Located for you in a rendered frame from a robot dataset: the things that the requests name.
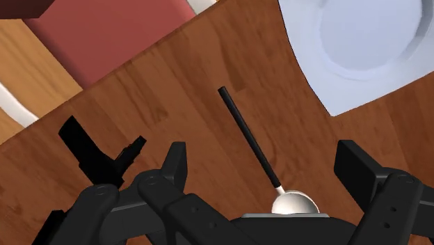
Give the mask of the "black-handled white spoon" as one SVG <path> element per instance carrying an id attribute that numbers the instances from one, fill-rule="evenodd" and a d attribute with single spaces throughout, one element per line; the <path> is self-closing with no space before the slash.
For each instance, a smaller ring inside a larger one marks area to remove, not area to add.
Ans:
<path id="1" fill-rule="evenodd" d="M 273 201 L 271 212 L 273 214 L 282 215 L 319 214 L 320 211 L 317 204 L 307 194 L 303 193 L 302 191 L 284 190 L 272 166 L 268 162 L 268 159 L 266 158 L 253 133 L 250 131 L 250 128 L 243 119 L 241 112 L 238 110 L 226 87 L 220 87 L 218 89 L 218 93 L 232 115 L 238 128 L 241 130 L 241 133 L 256 156 L 266 176 L 273 185 L 273 188 L 278 193 L 276 199 Z"/>

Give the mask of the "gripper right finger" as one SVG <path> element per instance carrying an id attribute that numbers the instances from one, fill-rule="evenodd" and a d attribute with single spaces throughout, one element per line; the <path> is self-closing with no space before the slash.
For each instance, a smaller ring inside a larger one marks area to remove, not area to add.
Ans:
<path id="1" fill-rule="evenodd" d="M 408 245 L 411 235 L 434 245 L 434 187 L 381 166 L 352 140 L 338 141 L 334 172 L 364 212 L 348 245 Z"/>

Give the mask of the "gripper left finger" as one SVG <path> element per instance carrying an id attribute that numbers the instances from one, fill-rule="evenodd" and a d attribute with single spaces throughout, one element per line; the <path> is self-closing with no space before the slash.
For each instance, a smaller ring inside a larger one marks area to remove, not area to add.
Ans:
<path id="1" fill-rule="evenodd" d="M 179 237 L 190 245 L 258 245 L 199 196 L 184 194 L 176 185 L 177 171 L 186 172 L 184 142 L 172 143 L 160 170 L 136 176 L 138 195 L 162 220 L 168 245 Z M 99 245 L 103 221 L 119 197 L 113 184 L 84 189 L 49 245 Z"/>

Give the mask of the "white square plate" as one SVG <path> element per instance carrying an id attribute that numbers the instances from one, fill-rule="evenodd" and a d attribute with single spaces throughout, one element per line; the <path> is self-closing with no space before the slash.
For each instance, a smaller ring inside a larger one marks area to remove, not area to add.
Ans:
<path id="1" fill-rule="evenodd" d="M 434 72 L 434 0 L 278 0 L 296 60 L 331 116 Z"/>

